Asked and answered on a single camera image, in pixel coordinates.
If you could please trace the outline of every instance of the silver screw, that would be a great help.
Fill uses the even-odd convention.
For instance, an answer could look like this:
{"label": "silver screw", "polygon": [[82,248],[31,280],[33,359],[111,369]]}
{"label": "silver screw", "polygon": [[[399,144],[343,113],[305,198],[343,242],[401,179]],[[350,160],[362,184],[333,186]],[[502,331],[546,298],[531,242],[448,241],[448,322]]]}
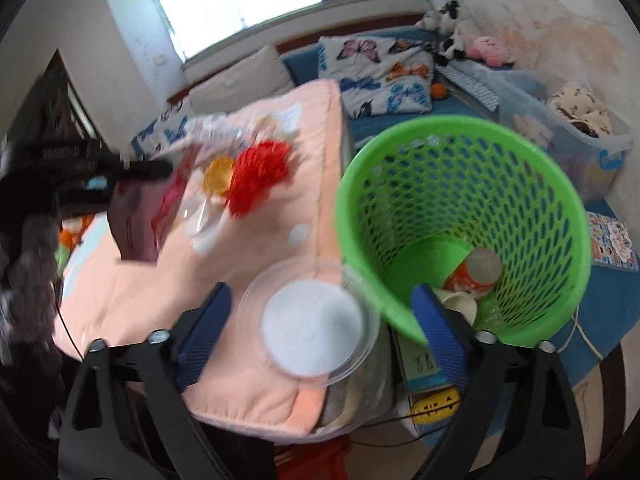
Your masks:
{"label": "silver screw", "polygon": [[107,343],[104,339],[94,339],[89,345],[89,352],[99,352],[107,348]]}
{"label": "silver screw", "polygon": [[553,354],[556,352],[556,345],[551,341],[540,341],[540,343],[538,343],[538,348],[546,354]]}
{"label": "silver screw", "polygon": [[494,345],[498,341],[498,338],[495,336],[495,334],[488,332],[487,330],[476,332],[476,339],[479,342],[487,345]]}
{"label": "silver screw", "polygon": [[164,343],[167,339],[169,339],[168,330],[156,330],[147,338],[147,341],[152,345],[155,345],[158,343]]}

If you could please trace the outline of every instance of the basket rim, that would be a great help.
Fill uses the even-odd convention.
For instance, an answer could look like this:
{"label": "basket rim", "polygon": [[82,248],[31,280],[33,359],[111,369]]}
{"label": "basket rim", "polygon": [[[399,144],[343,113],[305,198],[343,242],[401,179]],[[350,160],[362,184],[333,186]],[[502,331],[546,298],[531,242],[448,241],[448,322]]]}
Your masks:
{"label": "basket rim", "polygon": [[567,285],[571,286],[572,290],[566,301],[556,307],[553,316],[543,316],[525,327],[518,328],[517,332],[507,334],[505,338],[500,338],[500,340],[507,344],[532,348],[540,341],[540,336],[538,335],[540,332],[544,331],[548,333],[548,337],[551,337],[570,320],[582,300],[589,281],[592,258],[587,215],[573,184],[553,159],[528,140],[500,124],[460,115],[417,118],[395,124],[368,142],[346,168],[336,197],[335,225],[338,245],[346,263],[362,273],[367,280],[371,280],[372,285],[380,295],[378,303],[380,304],[381,314],[385,316],[385,319],[405,336],[418,343],[426,344],[427,340],[412,311],[404,307],[386,288],[382,279],[364,257],[363,247],[358,241],[360,229],[355,220],[357,203],[352,200],[354,186],[359,185],[356,180],[363,171],[368,170],[368,166],[371,164],[369,155],[384,151],[387,146],[390,148],[395,147],[398,144],[397,138],[406,134],[406,126],[409,123],[413,126],[424,126],[425,128],[432,126],[442,129],[443,127],[451,126],[452,123],[456,123],[457,128],[464,126],[465,128],[474,128],[476,130],[491,129],[495,135],[508,137],[510,142],[519,145],[532,158],[544,160],[548,166],[548,171],[554,179],[554,187],[565,187],[567,189],[569,203],[566,203],[565,200],[563,202],[565,211],[570,215],[569,218],[573,224],[572,232],[582,233],[580,239],[574,239],[572,248],[572,253],[575,255],[574,260],[576,260],[574,261],[575,279],[571,285]]}

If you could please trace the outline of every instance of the white cable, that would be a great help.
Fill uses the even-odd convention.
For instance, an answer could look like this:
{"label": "white cable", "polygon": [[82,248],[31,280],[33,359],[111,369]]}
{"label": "white cable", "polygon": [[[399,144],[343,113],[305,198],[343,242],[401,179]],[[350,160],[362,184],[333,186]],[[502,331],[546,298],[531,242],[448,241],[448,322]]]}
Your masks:
{"label": "white cable", "polygon": [[590,350],[593,352],[593,354],[597,357],[598,362],[600,362],[600,361],[602,361],[604,359],[604,357],[602,357],[602,354],[600,352],[598,352],[598,349],[589,340],[587,335],[584,333],[584,330],[580,326],[580,323],[578,323],[578,313],[579,312],[580,312],[580,305],[578,305],[578,308],[575,309],[575,314],[573,316],[571,316],[571,319],[574,320],[574,325],[571,328],[571,333],[569,334],[569,337],[564,342],[564,344],[558,349],[558,353],[564,352],[566,350],[566,348],[569,346],[569,343],[571,342],[571,339],[574,337],[575,329],[577,328],[578,332],[580,332],[580,336],[582,336],[582,339],[584,340],[586,345],[590,348]]}

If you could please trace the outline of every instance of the white wall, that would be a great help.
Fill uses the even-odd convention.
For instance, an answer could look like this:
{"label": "white wall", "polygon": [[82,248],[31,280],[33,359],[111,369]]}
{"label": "white wall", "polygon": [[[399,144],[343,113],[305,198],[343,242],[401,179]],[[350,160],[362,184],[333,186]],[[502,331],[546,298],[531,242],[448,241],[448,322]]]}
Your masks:
{"label": "white wall", "polygon": [[156,0],[107,1],[140,75],[156,103],[164,107],[171,95],[187,85],[187,79]]}
{"label": "white wall", "polygon": [[425,3],[420,0],[366,0],[321,9],[252,34],[250,37],[212,54],[207,59],[188,62],[184,73],[187,79],[193,82],[210,72],[254,53],[267,43],[281,43],[341,23],[357,22],[379,16],[421,12],[424,9]]}
{"label": "white wall", "polygon": [[123,149],[159,115],[106,0],[27,0],[0,43],[0,132],[56,49],[107,142]]}
{"label": "white wall", "polygon": [[[442,4],[446,0],[433,0]],[[634,128],[636,147],[607,200],[640,240],[640,34],[618,0],[465,0],[480,29],[509,43],[517,67],[586,76]]]}

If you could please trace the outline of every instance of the pink plastic bag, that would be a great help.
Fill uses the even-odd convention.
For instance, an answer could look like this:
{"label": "pink plastic bag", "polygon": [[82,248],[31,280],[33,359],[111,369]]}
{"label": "pink plastic bag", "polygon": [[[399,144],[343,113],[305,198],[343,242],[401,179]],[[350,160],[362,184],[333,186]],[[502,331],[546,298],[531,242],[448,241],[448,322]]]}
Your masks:
{"label": "pink plastic bag", "polygon": [[184,190],[193,172],[200,144],[163,154],[174,172],[162,182],[119,182],[107,219],[123,260],[156,263]]}

